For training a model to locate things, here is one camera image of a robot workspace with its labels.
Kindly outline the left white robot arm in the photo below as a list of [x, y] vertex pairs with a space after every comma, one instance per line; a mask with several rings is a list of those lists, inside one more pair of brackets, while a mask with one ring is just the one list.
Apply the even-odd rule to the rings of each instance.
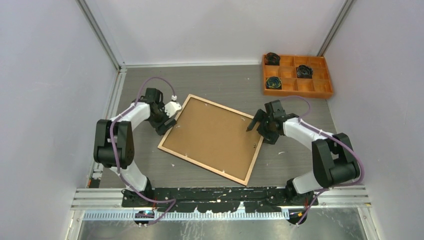
[[160, 90], [147, 88], [145, 94], [135, 99], [123, 112], [96, 123], [94, 161], [113, 171], [124, 182], [126, 189], [134, 194], [135, 202], [141, 207], [148, 207], [154, 197], [150, 180], [134, 161], [133, 131], [141, 123], [148, 122], [159, 136], [163, 136], [177, 123], [175, 116], [181, 109], [176, 95], [164, 103]]

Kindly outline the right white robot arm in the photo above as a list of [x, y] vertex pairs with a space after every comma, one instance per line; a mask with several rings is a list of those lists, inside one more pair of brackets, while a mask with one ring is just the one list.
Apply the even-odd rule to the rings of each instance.
[[306, 123], [294, 113], [286, 113], [281, 102], [274, 100], [259, 109], [246, 130], [255, 129], [267, 144], [275, 144], [280, 136], [292, 138], [312, 154], [312, 170], [292, 178], [285, 186], [285, 198], [299, 205], [306, 194], [339, 186], [361, 177], [361, 165], [344, 133], [333, 134]]

